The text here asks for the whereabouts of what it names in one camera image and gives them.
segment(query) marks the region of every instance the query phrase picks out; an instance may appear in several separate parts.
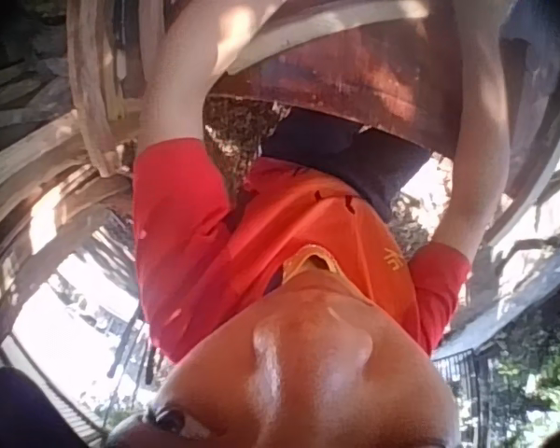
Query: wooden structure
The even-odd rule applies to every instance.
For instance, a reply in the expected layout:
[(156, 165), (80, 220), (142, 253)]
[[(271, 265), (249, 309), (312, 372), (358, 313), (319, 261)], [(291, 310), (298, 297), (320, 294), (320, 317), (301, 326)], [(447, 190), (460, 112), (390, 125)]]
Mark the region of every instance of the wooden structure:
[[(492, 242), (539, 195), (560, 156), (560, 24), (534, 14), (537, 1), (521, 0), (503, 29), (513, 202), (488, 233)], [(68, 0), (74, 110), (36, 96), (35, 104), (0, 110), (0, 127), (58, 117), (0, 150), (0, 344), (25, 301), (101, 225), (105, 210), (131, 213), (121, 144), (136, 137), (153, 55), (187, 2)], [(61, 62), (43, 63), (62, 78)], [(0, 74), (2, 101), (39, 89), (17, 80), (20, 69)], [(213, 95), (325, 112), (454, 156), (461, 55), (447, 0), (288, 0), (231, 71)], [(62, 92), (58, 84), (45, 98), (54, 92)], [(36, 249), (30, 229), (46, 198), (55, 234)]]

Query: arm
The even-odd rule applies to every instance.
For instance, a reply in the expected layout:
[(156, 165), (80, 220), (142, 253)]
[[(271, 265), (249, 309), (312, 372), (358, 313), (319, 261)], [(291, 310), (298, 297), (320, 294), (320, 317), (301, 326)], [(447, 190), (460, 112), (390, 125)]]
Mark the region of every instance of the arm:
[(192, 0), (164, 38), (142, 111), (139, 153), (165, 140), (203, 139), (203, 102), (286, 0)]
[(456, 0), (463, 54), (463, 112), (453, 194), (433, 241), (473, 261), (506, 186), (510, 163), (508, 102), (499, 27), (512, 0)]

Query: eye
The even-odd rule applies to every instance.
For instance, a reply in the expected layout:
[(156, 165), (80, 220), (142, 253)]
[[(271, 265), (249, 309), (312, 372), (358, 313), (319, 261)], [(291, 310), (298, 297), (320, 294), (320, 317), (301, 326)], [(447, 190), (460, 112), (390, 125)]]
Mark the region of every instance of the eye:
[(153, 417), (153, 425), (161, 431), (170, 432), (190, 441), (201, 441), (211, 436), (209, 429), (178, 409), (162, 409)]

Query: red shirt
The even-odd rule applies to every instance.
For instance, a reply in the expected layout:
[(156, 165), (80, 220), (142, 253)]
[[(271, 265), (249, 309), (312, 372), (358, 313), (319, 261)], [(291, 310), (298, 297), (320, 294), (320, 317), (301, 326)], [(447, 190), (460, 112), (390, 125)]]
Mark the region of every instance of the red shirt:
[(199, 140), (162, 142), (137, 160), (141, 303), (154, 344), (172, 361), (262, 298), (308, 246), (329, 253), (427, 353), (436, 347), (469, 273), (462, 254), (431, 243), (407, 266), (353, 189), (289, 162), (258, 159), (237, 202)]

